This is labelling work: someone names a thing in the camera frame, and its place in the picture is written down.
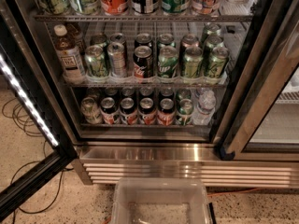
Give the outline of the stainless steel fridge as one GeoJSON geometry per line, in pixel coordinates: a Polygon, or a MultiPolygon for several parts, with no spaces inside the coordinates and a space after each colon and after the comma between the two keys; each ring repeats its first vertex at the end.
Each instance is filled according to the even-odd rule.
{"type": "Polygon", "coordinates": [[[217,110],[205,126],[91,125],[79,112],[85,84],[65,81],[53,46],[56,16],[37,0],[1,0],[17,47],[6,53],[21,97],[42,133],[83,183],[122,178],[199,179],[209,187],[298,189],[298,149],[252,136],[298,65],[298,0],[225,6],[232,53],[214,86],[217,110]]]}

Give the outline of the green 7up can middle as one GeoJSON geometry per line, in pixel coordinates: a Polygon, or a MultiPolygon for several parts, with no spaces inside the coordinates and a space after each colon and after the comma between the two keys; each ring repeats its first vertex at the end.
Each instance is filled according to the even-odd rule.
{"type": "Polygon", "coordinates": [[[174,78],[177,75],[178,52],[172,46],[160,48],[157,75],[159,78],[174,78]]]}

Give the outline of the green can middle back centre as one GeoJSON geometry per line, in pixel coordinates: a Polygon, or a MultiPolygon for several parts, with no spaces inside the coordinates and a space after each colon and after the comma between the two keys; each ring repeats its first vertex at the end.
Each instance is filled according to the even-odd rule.
{"type": "Polygon", "coordinates": [[[171,47],[176,46],[175,38],[171,34],[161,34],[158,36],[157,48],[161,49],[162,47],[165,46],[171,46],[171,47]]]}

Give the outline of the green can bottom front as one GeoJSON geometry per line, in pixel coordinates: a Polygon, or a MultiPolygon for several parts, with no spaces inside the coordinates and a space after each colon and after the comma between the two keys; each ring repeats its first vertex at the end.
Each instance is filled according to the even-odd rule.
{"type": "Polygon", "coordinates": [[[189,125],[192,122],[193,104],[191,99],[182,99],[177,105],[176,124],[189,125]]]}

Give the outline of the green can middle front right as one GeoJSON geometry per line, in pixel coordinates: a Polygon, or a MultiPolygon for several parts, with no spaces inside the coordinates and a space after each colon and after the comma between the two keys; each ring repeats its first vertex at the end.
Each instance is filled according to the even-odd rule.
{"type": "Polygon", "coordinates": [[[209,53],[204,76],[219,78],[229,61],[230,51],[226,47],[216,47],[209,53]]]}

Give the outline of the silver can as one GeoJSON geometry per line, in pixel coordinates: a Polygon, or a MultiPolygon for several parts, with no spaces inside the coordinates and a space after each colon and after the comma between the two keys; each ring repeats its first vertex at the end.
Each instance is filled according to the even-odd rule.
{"type": "Polygon", "coordinates": [[[110,36],[110,41],[121,43],[124,46],[126,45],[126,37],[123,33],[114,33],[110,36]]]}
{"type": "Polygon", "coordinates": [[[124,56],[124,45],[112,42],[107,47],[108,58],[113,77],[127,77],[126,59],[124,56]]]}

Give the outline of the green can middle far back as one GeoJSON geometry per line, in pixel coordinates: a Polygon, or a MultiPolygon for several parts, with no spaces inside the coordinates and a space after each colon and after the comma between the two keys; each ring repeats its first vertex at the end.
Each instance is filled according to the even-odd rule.
{"type": "Polygon", "coordinates": [[[205,42],[210,35],[221,35],[221,25],[218,23],[207,23],[204,26],[201,41],[205,42]]]}

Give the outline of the black Coca-Cola can middle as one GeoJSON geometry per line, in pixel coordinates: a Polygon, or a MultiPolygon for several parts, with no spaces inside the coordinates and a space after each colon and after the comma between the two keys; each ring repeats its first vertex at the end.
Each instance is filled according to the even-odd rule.
{"type": "Polygon", "coordinates": [[[153,77],[153,55],[148,46],[139,46],[134,50],[134,76],[137,78],[153,77]]]}

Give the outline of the tea bottle white cap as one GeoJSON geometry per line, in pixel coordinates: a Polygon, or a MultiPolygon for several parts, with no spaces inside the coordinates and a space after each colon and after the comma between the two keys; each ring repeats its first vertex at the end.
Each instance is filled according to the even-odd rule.
{"type": "Polygon", "coordinates": [[[70,83],[81,83],[85,78],[85,69],[75,39],[62,24],[54,26],[54,33],[54,47],[64,69],[64,77],[70,83]]]}

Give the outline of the dark bottle middle back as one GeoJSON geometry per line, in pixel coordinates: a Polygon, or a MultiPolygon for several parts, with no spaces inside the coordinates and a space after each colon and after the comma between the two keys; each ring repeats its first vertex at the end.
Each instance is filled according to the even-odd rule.
{"type": "Polygon", "coordinates": [[[66,27],[67,32],[74,37],[79,52],[83,54],[85,52],[86,45],[80,26],[77,22],[66,22],[64,25],[66,27]]]}

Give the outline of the green can middle back left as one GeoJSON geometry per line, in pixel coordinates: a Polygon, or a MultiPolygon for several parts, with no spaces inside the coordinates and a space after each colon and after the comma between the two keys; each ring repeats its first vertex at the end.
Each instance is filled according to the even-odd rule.
{"type": "Polygon", "coordinates": [[[102,49],[105,49],[108,46],[107,36],[105,34],[93,35],[91,37],[90,44],[97,45],[102,49]]]}

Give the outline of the clear plastic bin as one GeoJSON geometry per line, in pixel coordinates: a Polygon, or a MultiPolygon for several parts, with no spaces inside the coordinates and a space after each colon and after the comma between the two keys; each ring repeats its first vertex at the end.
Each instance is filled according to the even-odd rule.
{"type": "Polygon", "coordinates": [[[206,187],[198,180],[122,178],[111,224],[213,224],[206,187]]]}

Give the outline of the silver can middle back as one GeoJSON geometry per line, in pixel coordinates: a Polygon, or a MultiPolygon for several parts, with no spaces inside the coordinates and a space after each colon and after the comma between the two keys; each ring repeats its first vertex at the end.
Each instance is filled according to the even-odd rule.
{"type": "Polygon", "coordinates": [[[126,37],[123,33],[114,33],[110,36],[110,41],[121,43],[124,46],[126,45],[126,37]]]}

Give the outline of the clear water bottle bottom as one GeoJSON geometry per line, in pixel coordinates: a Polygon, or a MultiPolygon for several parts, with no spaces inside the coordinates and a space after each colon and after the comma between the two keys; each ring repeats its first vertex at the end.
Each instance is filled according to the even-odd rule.
{"type": "Polygon", "coordinates": [[[213,91],[206,91],[199,96],[193,114],[193,124],[205,126],[210,122],[216,107],[216,97],[213,91]]]}

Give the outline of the black can middle back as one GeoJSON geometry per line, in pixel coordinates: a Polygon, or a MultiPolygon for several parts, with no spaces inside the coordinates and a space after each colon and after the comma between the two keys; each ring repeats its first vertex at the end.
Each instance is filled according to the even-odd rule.
{"type": "Polygon", "coordinates": [[[152,43],[152,38],[151,35],[148,33],[142,33],[138,34],[135,37],[135,47],[140,47],[140,46],[147,46],[152,48],[153,43],[152,43]]]}

